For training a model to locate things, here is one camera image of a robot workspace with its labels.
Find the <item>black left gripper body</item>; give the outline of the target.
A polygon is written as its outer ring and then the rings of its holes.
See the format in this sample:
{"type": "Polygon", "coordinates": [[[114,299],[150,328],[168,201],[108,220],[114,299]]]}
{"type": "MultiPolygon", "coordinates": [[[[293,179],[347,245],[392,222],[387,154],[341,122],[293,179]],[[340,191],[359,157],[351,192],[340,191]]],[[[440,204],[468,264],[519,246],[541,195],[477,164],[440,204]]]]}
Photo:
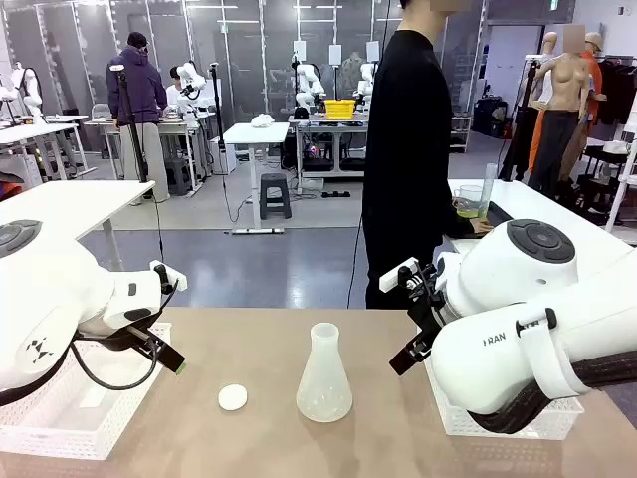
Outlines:
{"type": "Polygon", "coordinates": [[[121,352],[133,349],[137,352],[150,352],[148,343],[150,335],[148,331],[140,330],[133,326],[119,329],[106,338],[99,339],[99,343],[110,351],[121,352]]]}

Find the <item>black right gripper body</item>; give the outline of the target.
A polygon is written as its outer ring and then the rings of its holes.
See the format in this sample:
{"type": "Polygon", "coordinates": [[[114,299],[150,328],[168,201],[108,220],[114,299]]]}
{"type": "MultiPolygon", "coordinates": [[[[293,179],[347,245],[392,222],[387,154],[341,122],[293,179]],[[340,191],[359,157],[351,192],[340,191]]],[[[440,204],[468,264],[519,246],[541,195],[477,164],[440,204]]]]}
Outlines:
{"type": "Polygon", "coordinates": [[[442,309],[446,300],[441,291],[422,286],[410,295],[410,318],[417,326],[416,343],[432,344],[446,325],[442,309]]]}

